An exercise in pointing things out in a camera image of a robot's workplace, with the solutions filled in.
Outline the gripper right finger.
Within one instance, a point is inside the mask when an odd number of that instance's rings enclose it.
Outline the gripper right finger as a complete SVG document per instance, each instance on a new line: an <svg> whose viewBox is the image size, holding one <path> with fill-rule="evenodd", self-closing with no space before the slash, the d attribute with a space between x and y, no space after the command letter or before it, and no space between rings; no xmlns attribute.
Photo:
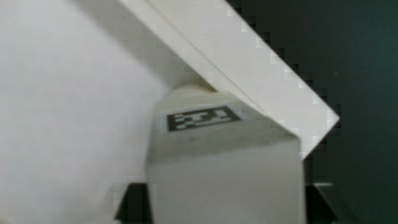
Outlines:
<svg viewBox="0 0 398 224"><path fill-rule="evenodd" d="M355 224L355 215L330 182L306 185L307 224Z"/></svg>

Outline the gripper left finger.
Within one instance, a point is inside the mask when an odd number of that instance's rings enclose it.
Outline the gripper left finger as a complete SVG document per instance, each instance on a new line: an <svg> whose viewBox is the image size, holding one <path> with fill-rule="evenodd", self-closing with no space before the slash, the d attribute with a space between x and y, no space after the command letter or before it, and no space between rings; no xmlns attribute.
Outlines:
<svg viewBox="0 0 398 224"><path fill-rule="evenodd" d="M128 185L114 219L119 224L153 224L146 183Z"/></svg>

